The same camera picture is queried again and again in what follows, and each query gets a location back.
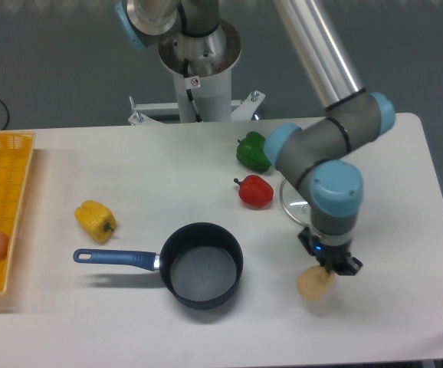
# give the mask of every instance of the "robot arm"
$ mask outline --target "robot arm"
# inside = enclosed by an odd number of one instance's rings
[[[382,94],[366,92],[320,0],[275,5],[327,118],[306,130],[280,126],[264,151],[312,208],[312,223],[299,235],[308,253],[328,271],[356,274],[363,264],[349,247],[363,179],[355,166],[339,159],[390,130],[395,110]]]
[[[363,200],[363,178],[355,166],[339,159],[391,129],[395,110],[385,96],[366,92],[321,0],[276,0],[274,4],[327,117],[305,130],[294,124],[280,126],[266,139],[264,152],[310,204],[311,224],[299,235],[309,254],[328,272],[356,274],[362,264],[349,247]],[[160,41],[162,61],[181,80],[188,75],[221,76],[238,59],[238,34],[219,20],[218,0],[123,0],[122,8],[127,25],[134,26],[142,43]],[[217,83],[207,101],[220,89]],[[179,96],[187,101],[185,92],[178,93],[181,118],[185,103]],[[230,96],[204,106],[203,99],[197,99],[204,108],[202,115],[219,110],[223,100],[229,116]],[[184,111],[185,116],[192,115],[192,109]],[[212,114],[213,120],[225,120],[218,118],[224,116]]]

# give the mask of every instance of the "silver metal pipe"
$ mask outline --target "silver metal pipe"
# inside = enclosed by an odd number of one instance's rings
[[[126,11],[131,22],[146,35],[166,33],[176,21],[181,0],[127,0]]]
[[[363,89],[322,0],[277,0],[276,9],[324,107]]]

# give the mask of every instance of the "black saucepan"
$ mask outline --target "black saucepan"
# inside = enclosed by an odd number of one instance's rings
[[[74,260],[159,270],[176,299],[194,309],[225,303],[235,293],[244,266],[237,239],[225,228],[207,222],[186,225],[174,232],[159,255],[148,251],[78,249]]]

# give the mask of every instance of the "black cable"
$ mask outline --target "black cable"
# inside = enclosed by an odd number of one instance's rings
[[[10,121],[10,113],[8,112],[7,105],[5,104],[4,101],[0,100],[0,104],[2,104],[2,106],[5,109],[5,112],[7,113],[7,120],[5,121],[4,127],[2,128],[2,130],[5,130],[7,129],[8,122]]]

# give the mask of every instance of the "green bell pepper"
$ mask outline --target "green bell pepper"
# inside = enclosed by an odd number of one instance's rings
[[[258,132],[249,132],[237,147],[237,159],[245,167],[256,173],[265,173],[271,163],[264,155],[263,147],[266,139]]]

